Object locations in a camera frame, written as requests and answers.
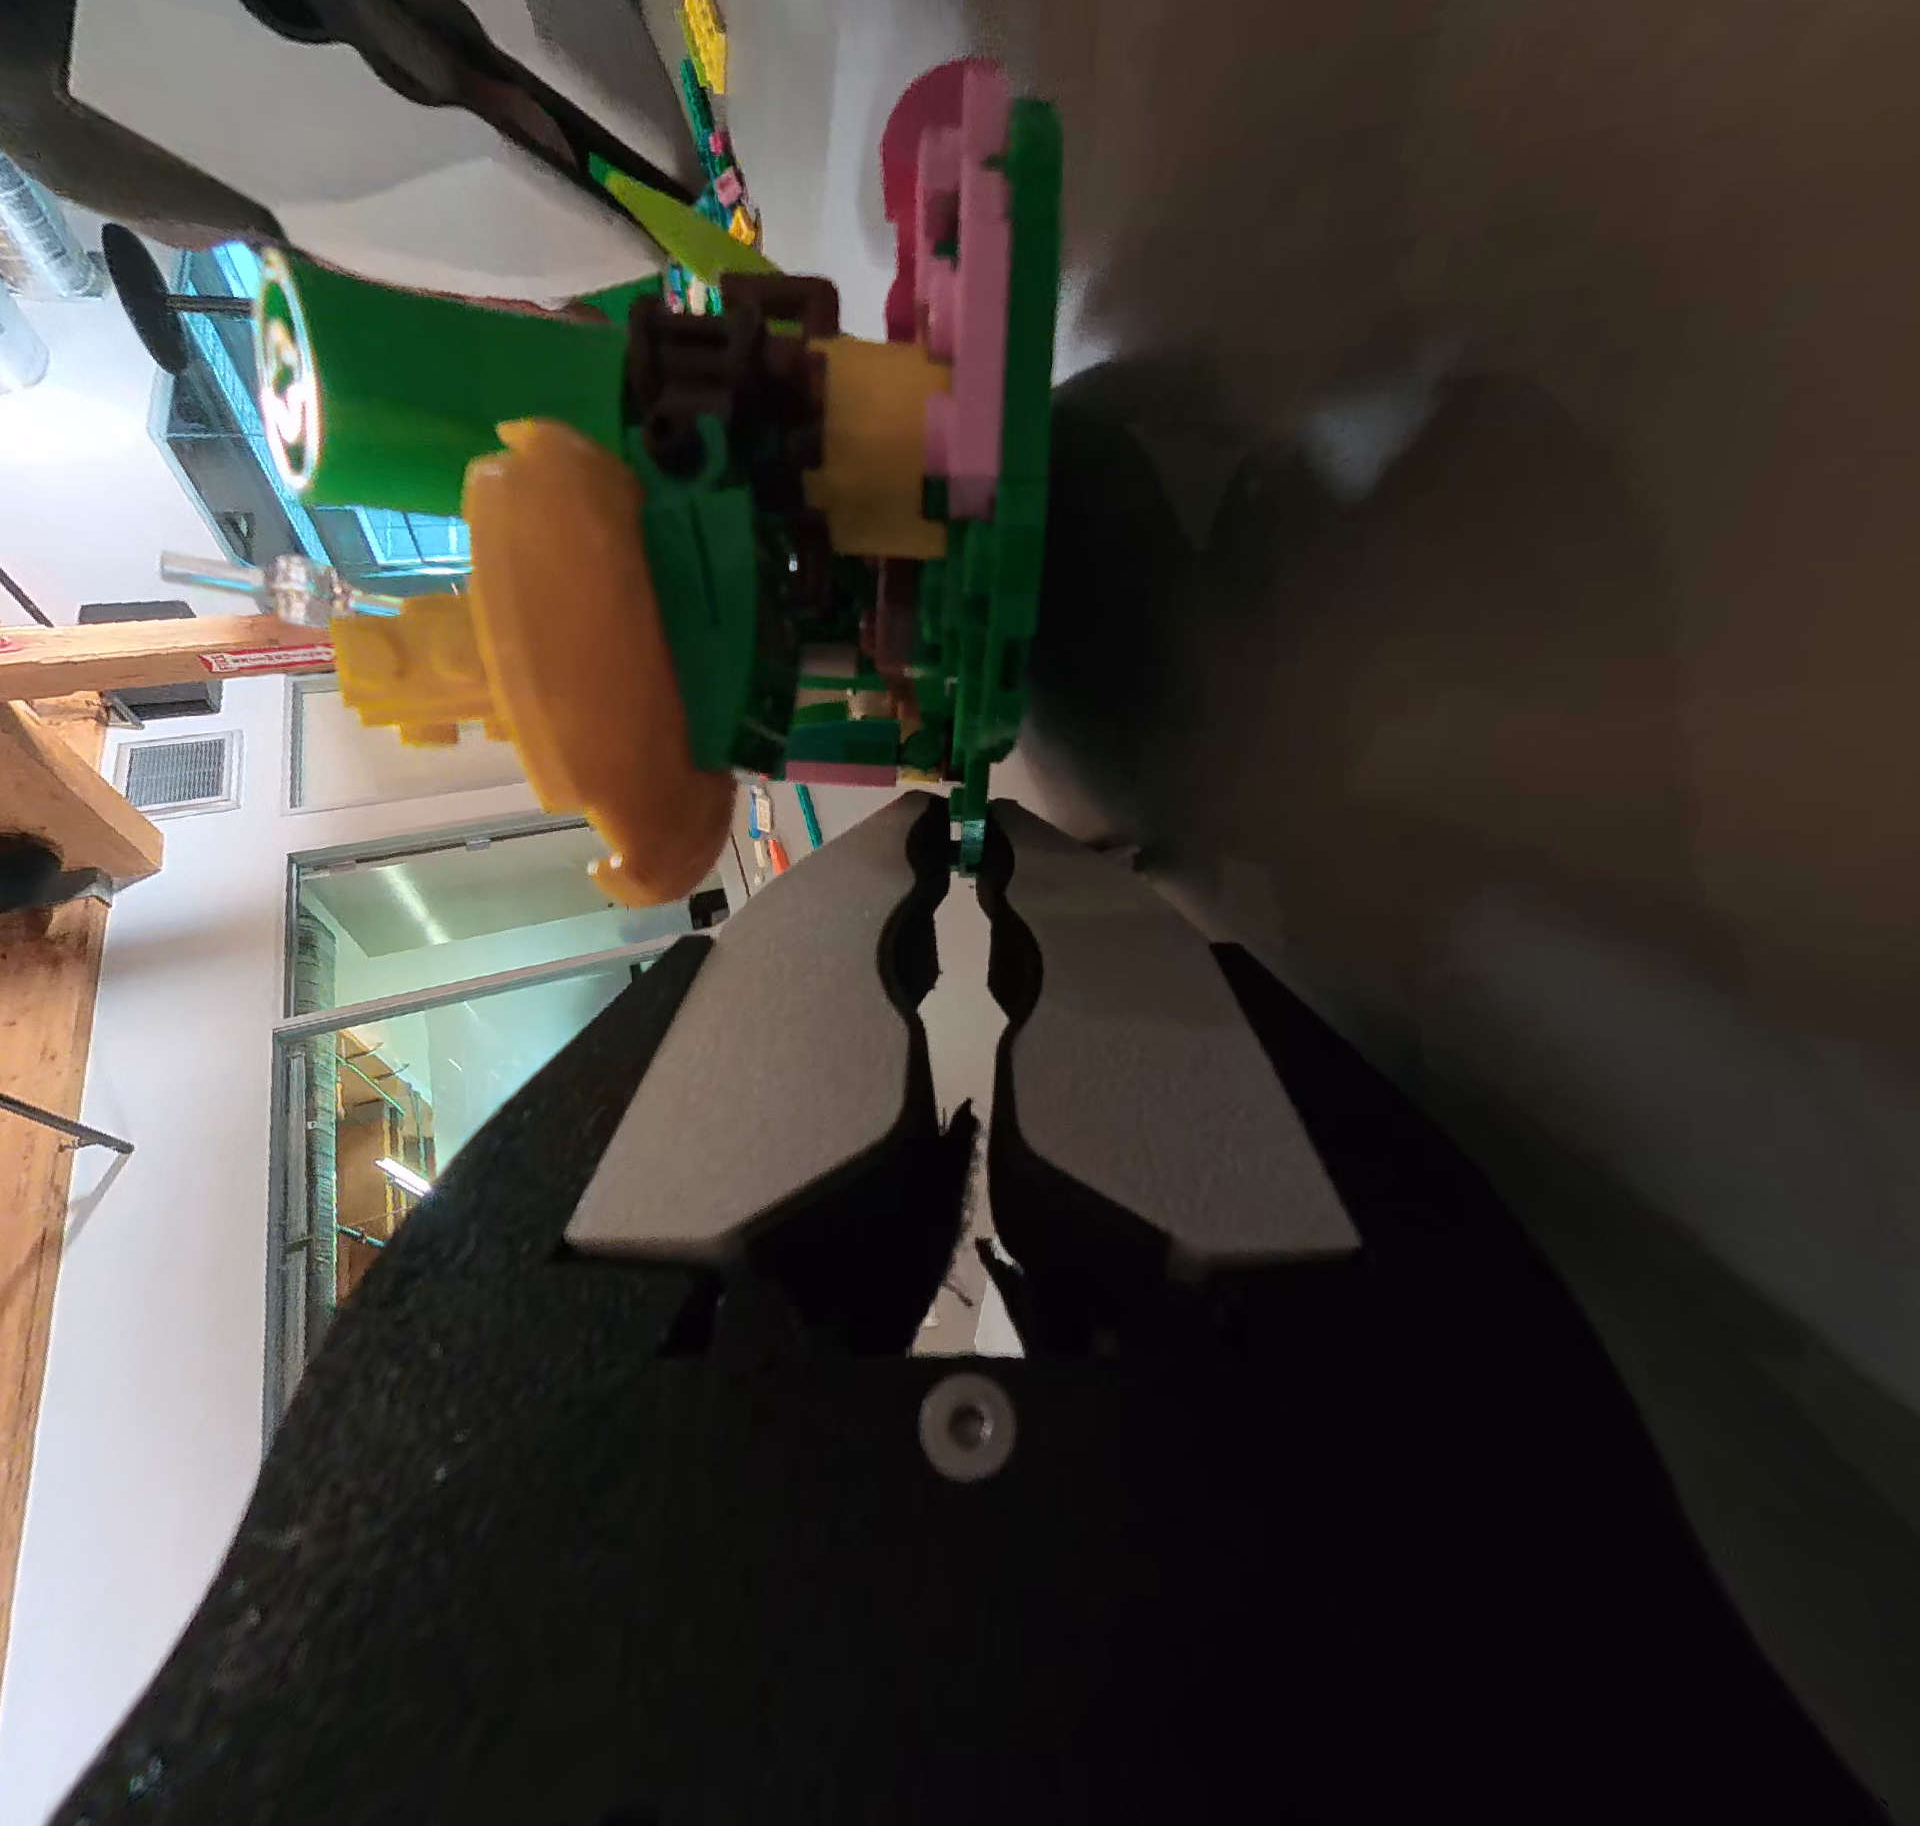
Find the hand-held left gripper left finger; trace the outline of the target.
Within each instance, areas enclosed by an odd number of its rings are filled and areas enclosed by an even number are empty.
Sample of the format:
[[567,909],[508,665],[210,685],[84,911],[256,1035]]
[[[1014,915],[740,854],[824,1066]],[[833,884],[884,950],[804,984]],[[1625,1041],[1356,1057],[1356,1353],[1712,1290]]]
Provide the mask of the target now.
[[947,801],[907,791],[721,926],[567,1247],[692,1266],[833,1349],[907,1355],[961,1240],[961,1118],[918,1015],[947,878]]

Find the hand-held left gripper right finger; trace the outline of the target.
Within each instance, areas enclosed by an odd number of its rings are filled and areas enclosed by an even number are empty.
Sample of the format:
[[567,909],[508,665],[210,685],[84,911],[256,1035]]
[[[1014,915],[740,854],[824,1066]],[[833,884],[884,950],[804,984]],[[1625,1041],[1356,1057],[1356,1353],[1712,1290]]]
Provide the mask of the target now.
[[1356,1259],[1356,1222],[1199,929],[1014,801],[988,810],[976,900],[1004,1015],[993,1275],[1029,1353],[1206,1328],[1226,1293]]

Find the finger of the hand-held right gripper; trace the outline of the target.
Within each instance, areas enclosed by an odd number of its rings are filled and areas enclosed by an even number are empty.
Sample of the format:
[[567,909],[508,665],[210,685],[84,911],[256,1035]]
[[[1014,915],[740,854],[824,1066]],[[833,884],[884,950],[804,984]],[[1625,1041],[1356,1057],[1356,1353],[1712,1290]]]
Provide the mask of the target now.
[[400,0],[495,86],[517,125],[692,202],[700,163],[678,94],[636,0]]
[[368,280],[560,306],[667,266],[627,175],[539,144],[400,0],[76,0],[68,90]]

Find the colourful lego flower model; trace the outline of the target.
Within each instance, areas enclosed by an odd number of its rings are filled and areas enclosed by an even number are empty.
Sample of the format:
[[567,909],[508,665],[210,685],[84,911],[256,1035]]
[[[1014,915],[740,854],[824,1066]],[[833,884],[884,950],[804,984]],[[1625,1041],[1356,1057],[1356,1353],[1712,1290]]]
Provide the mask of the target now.
[[884,336],[737,241],[718,306],[662,286],[534,317],[268,255],[254,362],[283,484],[467,528],[456,593],[326,600],[346,709],[481,734],[598,836],[620,905],[684,899],[740,782],[947,791],[988,847],[1038,625],[1064,130],[997,63],[879,142]]

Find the scattered loose lego pieces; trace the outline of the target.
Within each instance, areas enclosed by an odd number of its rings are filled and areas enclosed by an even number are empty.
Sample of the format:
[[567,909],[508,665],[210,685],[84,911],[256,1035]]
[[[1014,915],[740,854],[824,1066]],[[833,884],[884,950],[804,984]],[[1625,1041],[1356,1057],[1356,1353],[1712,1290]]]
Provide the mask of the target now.
[[702,186],[695,213],[744,255],[762,250],[762,225],[734,150],[725,110],[731,41],[715,0],[677,0],[681,110],[688,118]]

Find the glass door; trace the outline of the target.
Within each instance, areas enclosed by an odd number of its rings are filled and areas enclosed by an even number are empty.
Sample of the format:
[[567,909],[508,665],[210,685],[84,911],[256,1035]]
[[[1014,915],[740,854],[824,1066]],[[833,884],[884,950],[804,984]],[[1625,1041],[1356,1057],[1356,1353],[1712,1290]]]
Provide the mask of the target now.
[[520,817],[296,854],[272,1031],[264,1433],[339,1305],[471,1135],[678,939],[747,892],[623,906],[582,821]]

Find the wooden beam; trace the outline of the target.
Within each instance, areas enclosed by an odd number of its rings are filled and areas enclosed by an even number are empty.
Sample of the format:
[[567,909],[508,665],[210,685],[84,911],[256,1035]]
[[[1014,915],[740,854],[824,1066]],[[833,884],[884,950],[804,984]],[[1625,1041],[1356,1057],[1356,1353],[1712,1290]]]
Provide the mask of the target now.
[[330,672],[323,627],[273,614],[89,621],[2,632],[2,700],[200,685],[269,672]]

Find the white vent grille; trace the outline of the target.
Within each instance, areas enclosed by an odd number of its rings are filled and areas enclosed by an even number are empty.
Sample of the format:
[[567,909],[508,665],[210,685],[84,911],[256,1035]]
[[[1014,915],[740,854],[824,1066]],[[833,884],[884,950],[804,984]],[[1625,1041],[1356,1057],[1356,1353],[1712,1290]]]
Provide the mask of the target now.
[[114,786],[137,813],[168,821],[235,810],[243,771],[240,730],[133,738],[115,757]]

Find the silver air duct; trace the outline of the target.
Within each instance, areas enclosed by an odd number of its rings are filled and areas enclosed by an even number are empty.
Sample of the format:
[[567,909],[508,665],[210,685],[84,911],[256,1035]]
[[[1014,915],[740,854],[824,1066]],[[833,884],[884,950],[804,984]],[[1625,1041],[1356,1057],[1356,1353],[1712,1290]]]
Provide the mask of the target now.
[[89,302],[110,293],[105,260],[89,253],[59,202],[2,156],[2,394],[44,380],[50,349],[24,302]]

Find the wooden post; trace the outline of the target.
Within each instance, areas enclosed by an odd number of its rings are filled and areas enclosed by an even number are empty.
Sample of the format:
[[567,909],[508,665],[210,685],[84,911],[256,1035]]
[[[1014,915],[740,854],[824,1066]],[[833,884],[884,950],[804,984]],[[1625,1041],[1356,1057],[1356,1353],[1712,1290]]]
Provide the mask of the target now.
[[2,708],[3,878],[35,851],[52,877],[103,878],[2,917],[2,1637],[25,1533],[67,1201],[112,896],[158,872],[158,828],[105,779],[105,704],[68,692]]

